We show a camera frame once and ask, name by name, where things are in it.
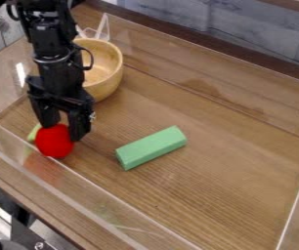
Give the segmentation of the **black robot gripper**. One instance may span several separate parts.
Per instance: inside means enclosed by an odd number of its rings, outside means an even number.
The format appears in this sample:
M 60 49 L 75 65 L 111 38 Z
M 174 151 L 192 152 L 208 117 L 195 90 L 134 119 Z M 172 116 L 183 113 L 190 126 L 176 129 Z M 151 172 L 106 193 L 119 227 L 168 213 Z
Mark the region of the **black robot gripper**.
M 82 58 L 35 58 L 39 75 L 29 75 L 29 101 L 44 128 L 60 122 L 60 111 L 68 112 L 71 140 L 78 142 L 91 131 L 94 97 L 84 88 Z

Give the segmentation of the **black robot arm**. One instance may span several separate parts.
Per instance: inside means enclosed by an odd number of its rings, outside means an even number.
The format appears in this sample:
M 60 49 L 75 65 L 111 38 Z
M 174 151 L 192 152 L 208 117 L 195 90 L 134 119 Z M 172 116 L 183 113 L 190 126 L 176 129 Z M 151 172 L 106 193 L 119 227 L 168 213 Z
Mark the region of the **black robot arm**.
M 94 97 L 84 88 L 94 63 L 84 62 L 88 49 L 75 43 L 78 24 L 70 0 L 0 0 L 1 7 L 21 23 L 32 44 L 39 74 L 28 76 L 27 83 L 39 123 L 51 128 L 66 113 L 70 137 L 78 142 L 90 133 L 94 120 Z

